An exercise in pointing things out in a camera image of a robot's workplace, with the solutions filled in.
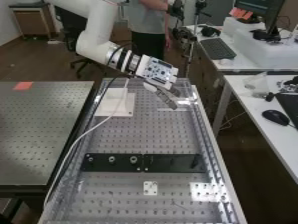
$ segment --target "white block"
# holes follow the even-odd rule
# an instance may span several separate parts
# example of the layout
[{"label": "white block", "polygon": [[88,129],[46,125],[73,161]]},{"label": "white block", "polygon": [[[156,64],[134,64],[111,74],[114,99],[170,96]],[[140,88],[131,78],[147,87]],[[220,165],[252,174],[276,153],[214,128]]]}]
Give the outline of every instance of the white block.
[{"label": "white block", "polygon": [[131,117],[134,110],[134,100],[135,94],[127,93],[127,88],[108,88],[103,99],[99,103],[99,106],[95,110],[95,116],[107,117],[112,114],[115,107],[118,105],[120,96],[123,94],[116,112],[114,113],[114,117]]},{"label": "white block", "polygon": [[255,40],[252,33],[237,29],[232,45],[260,68],[298,70],[296,43],[272,45],[265,41]]},{"label": "white block", "polygon": [[235,31],[240,29],[243,32],[249,32],[251,30],[264,30],[264,24],[263,23],[256,23],[256,24],[244,24],[236,21],[233,17],[226,17],[224,22],[223,22],[223,28],[222,32],[232,37],[235,34]]}]

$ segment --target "table leg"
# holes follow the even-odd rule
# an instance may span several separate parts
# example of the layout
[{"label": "table leg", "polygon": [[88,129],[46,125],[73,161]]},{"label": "table leg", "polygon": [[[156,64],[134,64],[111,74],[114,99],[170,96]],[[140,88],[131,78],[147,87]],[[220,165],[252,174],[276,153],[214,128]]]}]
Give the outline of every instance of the table leg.
[{"label": "table leg", "polygon": [[228,84],[224,83],[223,91],[220,94],[220,101],[216,107],[216,114],[215,114],[215,118],[212,122],[212,133],[215,137],[218,135],[222,120],[226,114],[226,108],[228,106],[228,101],[230,101],[230,95],[231,95],[231,90],[230,90]]}]

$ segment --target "white cable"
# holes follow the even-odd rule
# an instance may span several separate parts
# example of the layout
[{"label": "white cable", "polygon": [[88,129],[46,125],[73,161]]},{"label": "white cable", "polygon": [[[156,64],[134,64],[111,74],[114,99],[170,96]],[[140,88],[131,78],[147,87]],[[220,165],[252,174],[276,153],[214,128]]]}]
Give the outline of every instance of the white cable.
[{"label": "white cable", "polygon": [[223,127],[230,121],[232,121],[235,118],[237,118],[237,117],[241,116],[243,114],[245,114],[245,112],[243,112],[243,113],[235,115],[230,120],[227,120],[227,121],[220,125],[220,127]]},{"label": "white cable", "polygon": [[115,105],[115,108],[114,108],[114,111],[112,111],[112,113],[110,114],[110,116],[108,117],[106,117],[100,122],[99,122],[99,124],[96,124],[91,129],[88,129],[78,138],[77,138],[77,140],[73,142],[73,144],[71,144],[71,146],[70,146],[70,148],[69,148],[69,150],[67,150],[67,153],[66,153],[66,155],[65,155],[65,157],[63,157],[63,160],[62,160],[62,163],[61,163],[61,165],[59,165],[59,168],[58,168],[58,172],[57,172],[57,174],[55,174],[55,176],[54,176],[54,180],[53,180],[53,182],[51,182],[51,185],[50,185],[50,188],[49,188],[49,191],[47,191],[47,194],[46,194],[46,196],[45,196],[45,199],[43,199],[43,209],[45,209],[45,206],[46,206],[46,203],[47,203],[47,200],[49,200],[49,196],[50,196],[50,192],[51,192],[51,190],[53,190],[53,186],[54,186],[54,183],[55,183],[55,181],[57,181],[57,178],[58,178],[58,176],[59,176],[59,173],[61,173],[61,171],[62,171],[62,167],[63,167],[63,164],[65,164],[65,162],[66,162],[66,160],[67,160],[67,157],[69,157],[69,155],[70,155],[70,153],[71,153],[71,151],[73,151],[73,148],[74,148],[74,146],[75,146],[75,144],[78,143],[78,141],[91,132],[91,131],[94,131],[112,116],[114,116],[114,114],[115,114],[115,112],[116,112],[116,110],[118,110],[118,107],[119,107],[119,104],[120,104],[120,101],[122,101],[122,99],[123,99],[123,95],[124,95],[124,88],[127,87],[127,83],[128,83],[128,79],[126,79],[126,82],[124,82],[124,85],[123,85],[123,90],[122,90],[122,95],[120,95],[120,98],[119,98],[119,101],[118,101],[118,103],[116,103],[116,105]]}]

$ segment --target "white wall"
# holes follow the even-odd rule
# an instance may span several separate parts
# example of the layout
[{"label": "white wall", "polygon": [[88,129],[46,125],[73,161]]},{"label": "white wall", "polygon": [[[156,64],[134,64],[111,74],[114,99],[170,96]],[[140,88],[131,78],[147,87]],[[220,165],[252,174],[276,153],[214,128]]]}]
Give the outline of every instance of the white wall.
[{"label": "white wall", "polygon": [[11,0],[0,0],[0,46],[19,36],[7,5]]}]

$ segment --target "cable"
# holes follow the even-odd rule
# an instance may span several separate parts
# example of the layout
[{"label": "cable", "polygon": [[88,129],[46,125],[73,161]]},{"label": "cable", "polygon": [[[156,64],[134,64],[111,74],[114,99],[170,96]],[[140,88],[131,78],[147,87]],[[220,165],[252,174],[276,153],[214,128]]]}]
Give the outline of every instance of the cable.
[{"label": "cable", "polygon": [[[66,155],[65,155],[65,157],[63,157],[63,160],[62,160],[62,163],[61,163],[61,166],[59,166],[59,169],[58,169],[58,172],[57,172],[57,175],[55,175],[55,178],[54,178],[54,180],[53,180],[53,184],[55,183],[55,181],[57,181],[57,179],[58,179],[58,176],[59,176],[59,173],[61,173],[61,171],[62,171],[62,168],[63,168],[63,164],[65,164],[65,162],[66,162],[66,160],[67,160],[67,157],[69,157],[69,155],[70,155],[70,153],[71,153],[71,150],[73,150],[73,148],[74,148],[74,146],[75,146],[75,144],[79,142],[79,140],[91,132],[91,131],[94,131],[112,116],[114,116],[114,114],[116,113],[116,111],[118,111],[118,107],[119,107],[119,104],[120,104],[120,102],[122,102],[122,99],[123,99],[123,95],[124,95],[124,88],[127,87],[127,83],[128,83],[128,78],[126,79],[126,82],[124,82],[124,85],[123,85],[123,90],[122,90],[122,95],[120,95],[120,98],[119,98],[119,100],[118,100],[118,103],[116,103],[116,106],[115,106],[115,108],[114,108],[114,111],[112,111],[112,113],[110,114],[110,116],[108,117],[106,117],[92,128],[90,128],[77,139],[75,139],[75,141],[73,142],[73,144],[71,144],[71,146],[70,146],[70,148],[69,148],[69,150],[67,150],[67,153],[66,153]],[[45,208],[45,206],[46,206],[46,203],[47,203],[47,199],[49,199],[49,196],[50,196],[50,192],[51,192],[51,189],[53,189],[53,184],[51,184],[51,186],[50,186],[50,188],[49,188],[49,192],[47,192],[47,194],[46,194],[46,197],[45,197],[45,200],[43,200],[43,208]]]},{"label": "cable", "polygon": [[220,125],[220,127],[223,127],[228,122],[231,122],[233,119],[236,119],[237,117],[240,117],[243,114],[245,114],[245,112],[243,112],[243,113],[235,115],[230,120],[227,120],[227,121]]},{"label": "cable", "polygon": [[[107,65],[108,65],[108,63],[110,63],[110,61],[111,61],[111,59],[112,59],[114,54],[118,52],[118,50],[122,49],[124,46],[127,46],[127,45],[130,45],[130,44],[132,44],[132,43],[126,43],[126,44],[123,44],[123,45],[120,45],[120,46],[116,47],[116,49],[112,51],[112,53],[111,53],[111,55],[110,55],[110,57],[108,57],[108,60],[107,60],[107,63],[106,63],[106,67],[107,67]],[[115,80],[115,78],[108,82],[108,84],[107,84],[107,86],[106,86],[106,88],[104,88],[104,90],[103,90],[103,92],[102,92],[102,94],[100,94],[100,98],[99,98],[99,101],[98,101],[98,103],[96,103],[96,105],[95,105],[95,108],[94,108],[91,117],[92,117],[94,112],[95,112],[95,110],[96,110],[96,107],[98,107],[98,105],[99,105],[99,103],[100,103],[100,101],[102,101],[102,98],[103,98],[104,93],[106,93],[106,91],[107,91],[107,89],[108,89],[108,86],[111,85],[111,83],[112,83],[112,81]],[[103,124],[103,123],[112,117],[114,113],[116,112],[119,103],[120,103],[120,101],[122,101],[123,93],[122,93],[120,100],[119,100],[119,102],[118,102],[118,105],[116,105],[115,110],[114,110],[114,112],[111,113],[111,115],[110,115],[110,116],[108,116],[108,117],[107,117],[107,118],[106,118],[98,125],[95,125],[90,130],[86,131],[86,128],[87,128],[88,123],[90,123],[90,120],[91,120],[91,119],[90,119],[88,122],[87,122],[87,124],[86,124],[86,128],[84,128],[84,130],[83,130],[83,134],[82,134],[82,135],[77,138],[77,140],[73,142],[73,144],[71,144],[71,146],[70,146],[70,148],[69,148],[69,150],[67,150],[67,153],[66,153],[66,155],[65,155],[65,157],[63,157],[63,160],[62,160],[62,162],[61,162],[61,165],[59,165],[59,168],[58,168],[58,171],[57,171],[54,180],[53,180],[53,182],[51,182],[51,185],[50,185],[50,187],[49,187],[49,191],[47,191],[47,194],[46,194],[46,197],[45,197],[45,200],[43,200],[43,208],[45,208],[45,206],[46,206],[46,203],[47,203],[49,197],[50,197],[50,195],[51,195],[51,192],[53,192],[53,190],[54,190],[54,188],[55,188],[55,185],[57,185],[58,181],[61,180],[61,177],[62,177],[62,175],[63,175],[63,173],[65,173],[65,171],[66,171],[66,169],[67,169],[67,166],[69,166],[69,164],[70,164],[71,158],[73,158],[73,156],[74,156],[74,154],[75,154],[75,150],[73,150],[75,144],[79,142],[79,140],[82,139],[82,137],[83,137],[84,135],[87,135],[95,128],[98,128],[98,127],[99,127],[99,126],[100,126],[100,125],[102,125],[102,124]]]}]

